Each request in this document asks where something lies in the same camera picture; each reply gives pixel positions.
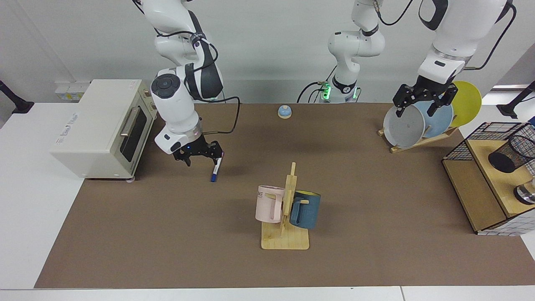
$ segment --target oven window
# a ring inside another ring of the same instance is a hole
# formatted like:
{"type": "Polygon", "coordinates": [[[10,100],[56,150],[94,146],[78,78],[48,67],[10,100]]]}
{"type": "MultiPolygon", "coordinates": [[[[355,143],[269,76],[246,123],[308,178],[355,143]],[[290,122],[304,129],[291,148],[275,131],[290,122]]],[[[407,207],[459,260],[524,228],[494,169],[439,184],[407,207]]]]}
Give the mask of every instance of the oven window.
{"type": "Polygon", "coordinates": [[[138,106],[138,108],[140,108],[140,112],[137,116],[137,119],[135,120],[132,133],[130,134],[130,136],[125,137],[123,139],[123,143],[121,144],[120,148],[121,153],[126,158],[126,160],[128,160],[128,162],[132,162],[132,158],[134,157],[134,153],[137,148],[137,145],[139,144],[139,140],[143,135],[143,129],[145,128],[145,124],[147,123],[147,115],[145,115],[145,112],[141,110],[140,106],[138,106]]]}

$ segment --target white table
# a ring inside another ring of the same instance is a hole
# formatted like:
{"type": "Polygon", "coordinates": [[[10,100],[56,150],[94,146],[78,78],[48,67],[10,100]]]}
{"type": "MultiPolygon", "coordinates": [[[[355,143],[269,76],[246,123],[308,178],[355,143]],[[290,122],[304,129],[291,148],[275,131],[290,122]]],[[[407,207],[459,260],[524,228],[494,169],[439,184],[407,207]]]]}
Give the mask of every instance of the white table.
{"type": "MultiPolygon", "coordinates": [[[[0,300],[503,300],[530,299],[528,287],[357,287],[269,289],[33,290],[56,236],[83,182],[48,149],[76,104],[37,103],[0,129],[0,300]]],[[[523,110],[521,118],[535,115],[523,110]]],[[[508,121],[483,107],[470,133],[483,121],[508,121]]],[[[535,234],[524,238],[535,254],[535,234]]]]}

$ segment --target metal mesh cup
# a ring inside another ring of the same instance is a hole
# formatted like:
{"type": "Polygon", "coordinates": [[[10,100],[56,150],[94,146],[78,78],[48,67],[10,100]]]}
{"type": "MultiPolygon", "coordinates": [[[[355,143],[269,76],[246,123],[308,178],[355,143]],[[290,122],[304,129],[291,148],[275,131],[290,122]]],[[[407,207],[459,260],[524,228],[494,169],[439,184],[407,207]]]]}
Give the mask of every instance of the metal mesh cup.
{"type": "Polygon", "coordinates": [[[535,159],[535,141],[521,135],[513,135],[493,153],[488,161],[495,169],[511,173],[535,159]]]}

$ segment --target sticker label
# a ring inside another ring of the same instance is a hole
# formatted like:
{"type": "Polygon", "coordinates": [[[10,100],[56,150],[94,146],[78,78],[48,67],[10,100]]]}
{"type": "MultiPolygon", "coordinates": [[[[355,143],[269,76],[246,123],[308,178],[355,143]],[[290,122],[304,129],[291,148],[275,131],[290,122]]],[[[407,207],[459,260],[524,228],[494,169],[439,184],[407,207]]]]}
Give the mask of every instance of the sticker label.
{"type": "Polygon", "coordinates": [[[56,139],[56,145],[60,145],[65,141],[68,134],[71,132],[74,123],[76,123],[76,121],[78,120],[79,116],[80,114],[76,112],[71,116],[71,118],[69,118],[67,124],[65,124],[65,126],[63,127],[62,132],[59,134],[58,139],[56,139]]]}

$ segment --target yellow plate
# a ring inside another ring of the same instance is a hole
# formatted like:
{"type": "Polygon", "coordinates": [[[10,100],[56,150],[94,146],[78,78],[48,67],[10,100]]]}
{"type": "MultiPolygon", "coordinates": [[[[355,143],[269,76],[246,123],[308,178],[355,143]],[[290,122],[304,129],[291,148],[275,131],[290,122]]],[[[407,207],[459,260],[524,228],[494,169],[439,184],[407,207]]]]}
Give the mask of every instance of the yellow plate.
{"type": "Polygon", "coordinates": [[[453,119],[451,126],[457,127],[465,125],[476,118],[481,109],[481,93],[473,84],[467,81],[453,82],[459,91],[452,101],[453,119]]]}

